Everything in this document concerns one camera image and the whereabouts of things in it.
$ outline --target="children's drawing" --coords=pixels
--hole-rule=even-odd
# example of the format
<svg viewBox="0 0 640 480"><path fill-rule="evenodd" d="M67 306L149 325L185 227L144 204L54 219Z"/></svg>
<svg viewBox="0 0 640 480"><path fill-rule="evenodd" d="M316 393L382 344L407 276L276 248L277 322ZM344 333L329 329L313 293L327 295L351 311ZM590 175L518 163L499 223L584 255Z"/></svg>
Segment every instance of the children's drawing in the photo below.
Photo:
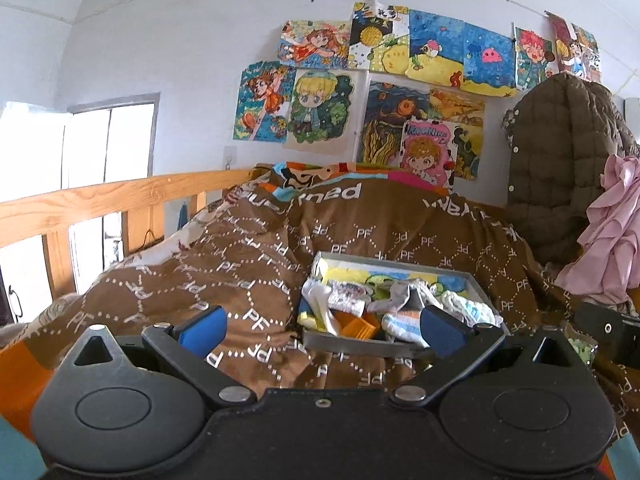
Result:
<svg viewBox="0 0 640 480"><path fill-rule="evenodd" d="M480 126L484 123L484 102L481 98L432 88L429 92L429 118L452 123Z"/></svg>
<svg viewBox="0 0 640 480"><path fill-rule="evenodd" d="M420 10L409 11L407 77L442 86L462 82L465 22Z"/></svg>
<svg viewBox="0 0 640 480"><path fill-rule="evenodd" d="M288 21L278 59L301 68L347 68L350 35L350 22Z"/></svg>
<svg viewBox="0 0 640 480"><path fill-rule="evenodd" d="M556 33L558 69L586 81L600 82L600 51L593 34L546 12Z"/></svg>
<svg viewBox="0 0 640 480"><path fill-rule="evenodd" d="M234 139L285 141L295 74L276 61L254 63L242 72Z"/></svg>
<svg viewBox="0 0 640 480"><path fill-rule="evenodd" d="M513 40L465 23L464 73L460 88L475 94L516 95Z"/></svg>
<svg viewBox="0 0 640 480"><path fill-rule="evenodd" d="M429 96L423 92L372 81L356 160L366 164L397 166L404 123L426 119Z"/></svg>
<svg viewBox="0 0 640 480"><path fill-rule="evenodd" d="M478 166L482 153L484 136L480 126L456 124L453 129L453 142L458 147L455 175L465 180L478 178Z"/></svg>
<svg viewBox="0 0 640 480"><path fill-rule="evenodd" d="M516 38L516 88L531 90L554 74L553 44L531 30L513 27Z"/></svg>
<svg viewBox="0 0 640 480"><path fill-rule="evenodd" d="M402 130L400 167L410 170L433 186L453 187L453 169L458 147L455 124L409 120Z"/></svg>
<svg viewBox="0 0 640 480"><path fill-rule="evenodd" d="M458 147L456 176L467 180L478 177L482 153L484 102L478 97L432 88L429 92L429 118L457 123L454 142Z"/></svg>
<svg viewBox="0 0 640 480"><path fill-rule="evenodd" d="M346 73L298 70L287 147L326 152L317 149L317 144L342 136L349 117L352 92L351 77Z"/></svg>
<svg viewBox="0 0 640 480"><path fill-rule="evenodd" d="M353 6L349 68L404 74L409 67L409 9Z"/></svg>

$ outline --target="gray box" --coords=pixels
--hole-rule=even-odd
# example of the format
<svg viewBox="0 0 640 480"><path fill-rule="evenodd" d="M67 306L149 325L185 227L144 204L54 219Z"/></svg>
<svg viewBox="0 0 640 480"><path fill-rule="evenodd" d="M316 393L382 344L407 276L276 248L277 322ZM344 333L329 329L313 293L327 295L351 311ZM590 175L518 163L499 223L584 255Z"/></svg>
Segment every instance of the gray box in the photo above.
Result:
<svg viewBox="0 0 640 480"><path fill-rule="evenodd" d="M404 264L401 262L378 260L376 258L364 258L362 256L350 256L348 254L319 252L314 258L309 277L322 282L327 271L335 269L336 267L376 273L389 272L392 276L394 274L396 276L398 274L406 274L406 276L409 277L410 274L420 273L463 278L466 283L465 291L468 298L470 300L479 301L489 305L494 313L498 314L494 305L484 293L484 290L482 290L480 285L478 285L478 282L476 282L476 279L468 272L440 269L439 267ZM507 334L509 333L504 323L502 324L502 330ZM335 336L325 332L308 330L306 328L303 330L302 341L304 346L310 350L325 352L409 359L423 359L435 356L433 350L430 348L425 349L411 343L389 342L373 339L362 340L353 337Z"/></svg>

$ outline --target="pink clothing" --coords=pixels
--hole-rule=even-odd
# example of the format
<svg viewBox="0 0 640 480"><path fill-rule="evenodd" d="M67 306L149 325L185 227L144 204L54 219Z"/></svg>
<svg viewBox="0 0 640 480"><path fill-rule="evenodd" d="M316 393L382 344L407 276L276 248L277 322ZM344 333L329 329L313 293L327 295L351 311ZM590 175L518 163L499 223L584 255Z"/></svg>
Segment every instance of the pink clothing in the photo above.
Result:
<svg viewBox="0 0 640 480"><path fill-rule="evenodd" d="M605 192L587 208L590 225L578 238L584 253L560 272L556 285L617 304L640 285L640 160L609 155L600 183Z"/></svg>

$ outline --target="teal fabric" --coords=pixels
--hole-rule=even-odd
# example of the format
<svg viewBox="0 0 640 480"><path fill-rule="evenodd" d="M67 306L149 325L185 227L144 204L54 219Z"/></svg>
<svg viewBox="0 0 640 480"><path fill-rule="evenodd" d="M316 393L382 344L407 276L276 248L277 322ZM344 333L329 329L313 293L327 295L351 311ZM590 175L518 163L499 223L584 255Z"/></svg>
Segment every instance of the teal fabric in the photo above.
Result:
<svg viewBox="0 0 640 480"><path fill-rule="evenodd" d="M640 478L640 453L630 433L619 438L607 449L607 457L616 480L638 480Z"/></svg>
<svg viewBox="0 0 640 480"><path fill-rule="evenodd" d="M0 480L36 480L46 470L38 448L0 415Z"/></svg>

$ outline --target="window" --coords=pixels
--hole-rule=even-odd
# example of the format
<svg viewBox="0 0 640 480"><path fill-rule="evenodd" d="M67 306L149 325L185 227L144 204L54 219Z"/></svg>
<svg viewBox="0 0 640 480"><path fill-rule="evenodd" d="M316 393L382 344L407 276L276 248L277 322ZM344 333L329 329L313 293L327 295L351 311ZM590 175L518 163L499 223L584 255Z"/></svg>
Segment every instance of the window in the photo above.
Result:
<svg viewBox="0 0 640 480"><path fill-rule="evenodd" d="M8 155L0 165L0 202L149 176L158 103L159 94L148 94L68 113L7 103L0 114L0 152ZM114 213L69 228L79 293L122 259L120 218ZM0 267L14 314L33 320L51 302L41 237L0 249Z"/></svg>
<svg viewBox="0 0 640 480"><path fill-rule="evenodd" d="M62 187L145 178L152 171L158 94L70 108L62 147ZM69 229L76 289L84 293L123 258L122 215L112 213Z"/></svg>
<svg viewBox="0 0 640 480"><path fill-rule="evenodd" d="M9 102L0 115L0 202L60 189L62 139L69 114ZM51 293L41 237L0 248L7 302L18 321L31 321Z"/></svg>

